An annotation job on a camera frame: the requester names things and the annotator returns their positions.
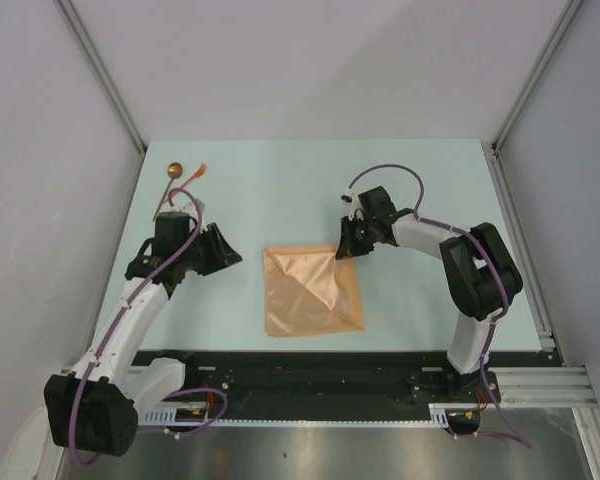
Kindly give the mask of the orange cloth napkin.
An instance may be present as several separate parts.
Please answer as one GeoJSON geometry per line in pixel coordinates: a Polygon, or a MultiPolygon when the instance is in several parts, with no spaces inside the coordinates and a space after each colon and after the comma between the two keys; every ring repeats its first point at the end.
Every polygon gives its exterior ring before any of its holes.
{"type": "Polygon", "coordinates": [[[265,329],[291,338],[363,331],[356,261],[335,258],[334,245],[263,251],[265,329]]]}

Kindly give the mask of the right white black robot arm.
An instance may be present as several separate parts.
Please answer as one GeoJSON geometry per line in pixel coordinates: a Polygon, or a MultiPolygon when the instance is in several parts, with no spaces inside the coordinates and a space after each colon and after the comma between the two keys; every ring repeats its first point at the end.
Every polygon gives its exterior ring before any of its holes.
{"type": "Polygon", "coordinates": [[[497,230],[488,222],[469,229],[398,210],[381,186],[359,195],[347,189],[341,200],[336,260],[371,253],[377,244],[417,250],[443,264],[451,299],[458,310],[454,337],[442,367],[441,388],[464,401],[486,377],[495,326],[523,288],[522,276],[497,230]]]}

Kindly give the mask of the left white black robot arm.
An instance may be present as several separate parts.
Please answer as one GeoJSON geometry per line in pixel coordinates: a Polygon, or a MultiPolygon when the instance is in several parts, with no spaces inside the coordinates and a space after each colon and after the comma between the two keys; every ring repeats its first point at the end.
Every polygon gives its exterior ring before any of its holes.
{"type": "Polygon", "coordinates": [[[219,227],[197,213],[158,215],[154,234],[128,264],[111,318],[66,374],[44,387],[51,437],[73,452],[121,456],[139,421],[174,394],[187,400],[201,387],[200,374],[177,358],[153,360],[134,378],[127,373],[149,330],[186,275],[208,276],[241,262],[219,227]]]}

